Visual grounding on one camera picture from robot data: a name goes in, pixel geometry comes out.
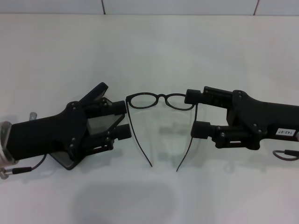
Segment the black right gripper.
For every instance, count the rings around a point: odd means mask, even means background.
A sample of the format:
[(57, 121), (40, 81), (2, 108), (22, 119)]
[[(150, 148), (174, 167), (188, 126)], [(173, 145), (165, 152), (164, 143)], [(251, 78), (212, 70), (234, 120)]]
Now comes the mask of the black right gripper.
[(298, 142), (299, 107), (256, 100), (241, 90), (232, 91), (227, 112), (230, 126), (194, 121), (191, 136), (208, 139), (216, 148), (259, 149), (263, 139)]

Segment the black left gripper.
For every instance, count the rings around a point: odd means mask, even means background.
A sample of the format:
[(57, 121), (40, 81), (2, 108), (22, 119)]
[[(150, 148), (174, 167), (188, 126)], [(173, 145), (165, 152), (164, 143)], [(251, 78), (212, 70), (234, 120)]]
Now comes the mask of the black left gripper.
[(93, 103), (70, 102), (59, 114), (13, 124), (8, 138), (8, 151), (15, 160), (54, 152), (67, 152), (73, 159), (81, 154), (87, 117), (126, 114), (124, 101), (101, 98)]

